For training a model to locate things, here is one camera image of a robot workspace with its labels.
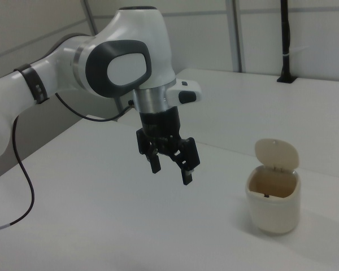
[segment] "black button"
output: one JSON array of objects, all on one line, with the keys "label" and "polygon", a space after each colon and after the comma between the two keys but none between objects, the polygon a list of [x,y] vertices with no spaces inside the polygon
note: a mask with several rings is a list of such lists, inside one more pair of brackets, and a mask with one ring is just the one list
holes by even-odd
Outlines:
[{"label": "black button", "polygon": [[181,91],[179,93],[180,103],[191,103],[196,101],[196,93],[193,91]]}]

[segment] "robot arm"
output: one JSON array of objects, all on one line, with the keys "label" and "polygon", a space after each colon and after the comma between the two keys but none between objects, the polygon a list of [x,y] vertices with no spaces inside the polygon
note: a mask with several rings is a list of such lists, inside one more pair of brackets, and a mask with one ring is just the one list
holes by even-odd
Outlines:
[{"label": "robot arm", "polygon": [[157,154],[169,156],[182,171],[184,184],[199,164],[194,139],[181,139],[177,106],[201,100],[194,81],[175,77],[163,17],[153,7],[127,7],[95,37],[64,41],[50,55],[0,78],[0,155],[15,117],[62,90],[83,90],[120,97],[134,90],[134,106],[143,128],[138,147],[160,170]]}]

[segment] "container lid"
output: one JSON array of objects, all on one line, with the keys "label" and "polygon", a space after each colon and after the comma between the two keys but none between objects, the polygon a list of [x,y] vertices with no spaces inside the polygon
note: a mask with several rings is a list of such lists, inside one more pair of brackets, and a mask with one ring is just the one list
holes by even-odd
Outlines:
[{"label": "container lid", "polygon": [[299,166],[299,155],[291,144],[278,139],[260,139],[255,144],[258,160],[266,167],[292,171]]}]

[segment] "white table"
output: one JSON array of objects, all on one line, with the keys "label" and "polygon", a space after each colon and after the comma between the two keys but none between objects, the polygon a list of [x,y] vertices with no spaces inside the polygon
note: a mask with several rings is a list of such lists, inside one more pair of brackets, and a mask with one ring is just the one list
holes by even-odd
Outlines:
[{"label": "white table", "polygon": [[[247,212],[256,158],[197,143],[184,186],[168,157],[151,173],[135,132],[81,120],[24,160],[36,201],[0,231],[0,270],[339,270],[339,178],[299,169],[300,223],[269,236]],[[0,225],[29,203],[16,166],[0,177]]]}]

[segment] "black cable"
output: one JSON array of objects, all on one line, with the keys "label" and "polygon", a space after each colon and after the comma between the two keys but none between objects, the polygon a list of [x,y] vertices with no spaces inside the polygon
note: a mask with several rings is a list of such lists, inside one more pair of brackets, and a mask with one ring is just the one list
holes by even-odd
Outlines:
[{"label": "black cable", "polygon": [[22,220],[25,216],[28,215],[28,213],[32,210],[33,206],[34,206],[34,200],[35,200],[35,195],[34,195],[34,187],[33,187],[33,184],[32,184],[32,181],[30,180],[30,177],[28,175],[28,172],[26,171],[24,165],[23,165],[23,162],[21,161],[20,159],[20,156],[19,156],[19,153],[18,153],[18,150],[16,148],[16,124],[18,123],[18,118],[19,116],[16,117],[16,119],[14,120],[14,124],[12,126],[12,148],[14,149],[14,153],[15,153],[15,157],[28,181],[28,184],[29,184],[29,187],[30,187],[30,191],[31,191],[31,195],[32,195],[32,200],[31,200],[31,203],[30,203],[30,206],[29,208],[27,209],[27,211],[25,212],[25,214],[23,214],[22,216],[20,216],[17,220],[9,223],[9,224],[6,224],[6,225],[2,225],[0,226],[0,230],[1,229],[5,229],[7,227],[10,227],[10,226],[13,226],[14,224],[18,223],[20,220]]},{"label": "black cable", "polygon": [[[123,109],[123,110],[121,111],[121,113],[119,113],[118,115],[116,115],[116,116],[114,116],[114,117],[111,117],[111,118],[109,118],[109,119],[104,119],[104,120],[97,120],[97,119],[92,119],[92,118],[90,118],[90,117],[86,117],[86,116],[84,116],[84,115],[82,115],[82,114],[76,112],[73,108],[71,108],[69,105],[67,105],[65,101],[63,101],[63,99],[59,96],[58,93],[55,93],[55,96],[59,99],[59,101],[61,101],[61,103],[62,103],[63,105],[65,105],[65,107],[67,107],[67,108],[68,108],[70,111],[72,111],[75,115],[80,116],[80,117],[82,117],[83,119],[86,119],[86,120],[97,121],[97,122],[100,122],[100,123],[105,122],[105,121],[115,120],[115,119],[117,119],[118,117],[123,116],[123,115],[126,113],[126,111],[127,111],[128,109],[132,108],[132,106],[127,106],[125,109]],[[19,221],[21,221],[25,216],[27,216],[28,213],[32,210],[32,208],[33,208],[33,206],[34,206],[34,200],[35,200],[34,187],[33,187],[32,181],[30,180],[30,177],[29,177],[29,175],[28,175],[28,172],[27,172],[27,170],[25,169],[25,167],[24,167],[24,165],[23,165],[23,162],[22,162],[21,159],[20,159],[18,150],[17,150],[17,148],[16,148],[16,125],[17,125],[17,123],[18,123],[18,118],[19,118],[19,116],[16,117],[16,119],[14,120],[14,124],[13,124],[13,126],[12,126],[12,148],[14,149],[15,157],[16,157],[16,159],[17,159],[17,161],[18,161],[18,163],[19,163],[19,165],[20,165],[20,167],[21,167],[21,169],[22,169],[22,171],[23,171],[23,173],[24,173],[24,175],[25,175],[25,177],[26,177],[26,179],[27,179],[27,181],[28,181],[28,184],[29,184],[29,187],[30,187],[30,191],[31,191],[32,200],[31,200],[30,206],[29,206],[29,208],[27,209],[27,211],[25,212],[25,214],[23,214],[23,215],[20,216],[17,220],[15,220],[15,221],[13,221],[13,222],[11,222],[11,223],[9,223],[9,224],[5,224],[5,225],[0,226],[0,230],[5,229],[5,228],[10,227],[10,226],[13,226],[14,224],[16,224],[16,223],[18,223]]]},{"label": "black cable", "polygon": [[77,111],[75,111],[73,108],[71,108],[71,107],[70,107],[70,106],[62,99],[62,97],[59,96],[58,93],[55,93],[55,96],[59,99],[59,101],[60,101],[65,107],[67,107],[67,108],[68,108],[70,111],[72,111],[75,115],[80,116],[80,117],[82,117],[83,119],[91,120],[91,121],[96,121],[96,122],[99,122],[99,123],[103,123],[103,122],[106,122],[106,121],[115,120],[115,119],[117,119],[117,118],[119,118],[119,117],[122,117],[122,116],[126,113],[126,111],[127,111],[128,109],[132,108],[131,106],[127,106],[125,109],[123,109],[123,110],[121,111],[121,113],[119,113],[118,115],[116,115],[116,116],[114,116],[114,117],[111,117],[111,118],[109,118],[109,119],[97,120],[97,119],[92,119],[91,117],[86,117],[86,116],[84,116],[84,115],[78,113]]}]

